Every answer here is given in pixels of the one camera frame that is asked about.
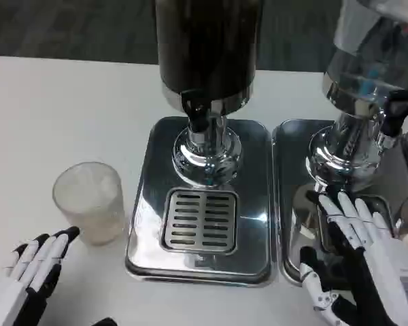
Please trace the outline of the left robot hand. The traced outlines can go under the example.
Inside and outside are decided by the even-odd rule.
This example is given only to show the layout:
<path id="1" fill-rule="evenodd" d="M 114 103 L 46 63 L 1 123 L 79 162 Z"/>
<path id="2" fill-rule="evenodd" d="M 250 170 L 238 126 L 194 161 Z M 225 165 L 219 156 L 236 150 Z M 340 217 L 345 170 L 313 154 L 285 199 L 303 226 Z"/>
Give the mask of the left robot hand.
<path id="1" fill-rule="evenodd" d="M 80 235 L 71 226 L 16 247 L 0 271 L 0 325 L 38 325 L 56 289 L 62 260 Z"/>

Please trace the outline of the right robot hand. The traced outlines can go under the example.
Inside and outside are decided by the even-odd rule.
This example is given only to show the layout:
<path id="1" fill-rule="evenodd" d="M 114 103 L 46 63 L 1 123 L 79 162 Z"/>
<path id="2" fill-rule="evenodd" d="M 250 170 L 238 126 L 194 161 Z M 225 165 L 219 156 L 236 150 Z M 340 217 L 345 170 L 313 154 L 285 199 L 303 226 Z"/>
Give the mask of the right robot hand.
<path id="1" fill-rule="evenodd" d="M 313 309 L 329 325 L 408 325 L 408 243 L 361 198 L 331 187 L 307 198 L 326 218 L 345 279 L 331 280 L 316 250 L 302 247 L 301 283 Z"/>

